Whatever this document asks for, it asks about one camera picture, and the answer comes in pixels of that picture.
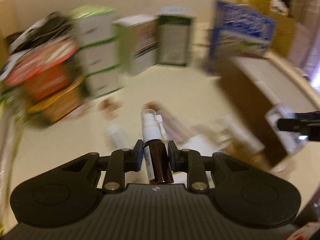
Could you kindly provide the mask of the orange beef rice box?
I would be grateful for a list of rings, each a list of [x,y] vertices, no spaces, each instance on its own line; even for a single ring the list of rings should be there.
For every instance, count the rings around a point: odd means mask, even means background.
[[[4,83],[8,87],[20,87],[28,99],[38,103],[74,82],[79,75],[78,49],[73,37],[45,44],[24,57]]]

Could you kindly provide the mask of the green white tissue box stack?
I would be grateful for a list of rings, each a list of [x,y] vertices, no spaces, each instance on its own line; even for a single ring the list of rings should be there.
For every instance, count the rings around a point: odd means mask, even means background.
[[[70,17],[91,96],[98,98],[120,89],[118,37],[113,25],[115,10],[83,5],[71,11]]]

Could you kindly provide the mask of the white photo product box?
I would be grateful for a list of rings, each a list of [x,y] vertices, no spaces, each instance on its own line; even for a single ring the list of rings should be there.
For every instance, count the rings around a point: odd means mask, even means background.
[[[156,16],[147,14],[131,15],[113,22],[120,65],[128,74],[138,75],[157,63],[157,23]]]

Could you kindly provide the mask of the brown spray bottle white nozzle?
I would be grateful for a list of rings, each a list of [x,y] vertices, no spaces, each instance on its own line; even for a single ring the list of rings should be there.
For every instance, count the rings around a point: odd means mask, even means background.
[[[163,119],[153,109],[141,113],[143,151],[150,184],[172,184],[174,182],[169,165],[166,142],[167,134]]]

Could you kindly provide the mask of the brown cardboard storage box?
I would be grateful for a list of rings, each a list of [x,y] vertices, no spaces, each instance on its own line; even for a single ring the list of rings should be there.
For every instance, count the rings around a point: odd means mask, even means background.
[[[268,165],[276,166],[296,154],[302,148],[298,135],[278,132],[276,122],[283,112],[316,111],[307,93],[267,59],[222,57],[216,67],[229,100],[249,130],[264,144]]]

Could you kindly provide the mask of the dark green product box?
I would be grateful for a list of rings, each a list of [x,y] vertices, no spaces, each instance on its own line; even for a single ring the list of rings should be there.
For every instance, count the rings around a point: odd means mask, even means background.
[[[185,67],[190,61],[194,16],[190,9],[164,7],[158,14],[158,62]]]

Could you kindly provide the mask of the blue milk carton box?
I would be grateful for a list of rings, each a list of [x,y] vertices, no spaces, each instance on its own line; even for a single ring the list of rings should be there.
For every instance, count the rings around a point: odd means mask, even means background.
[[[270,49],[277,21],[241,4],[216,0],[208,62],[233,53],[264,56]]]

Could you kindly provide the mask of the large brown cardboard boxes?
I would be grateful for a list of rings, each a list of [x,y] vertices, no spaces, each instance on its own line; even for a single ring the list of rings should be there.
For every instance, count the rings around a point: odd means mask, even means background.
[[[307,51],[309,31],[289,16],[289,9],[281,0],[270,1],[269,16],[277,21],[272,49],[290,61],[301,61]]]

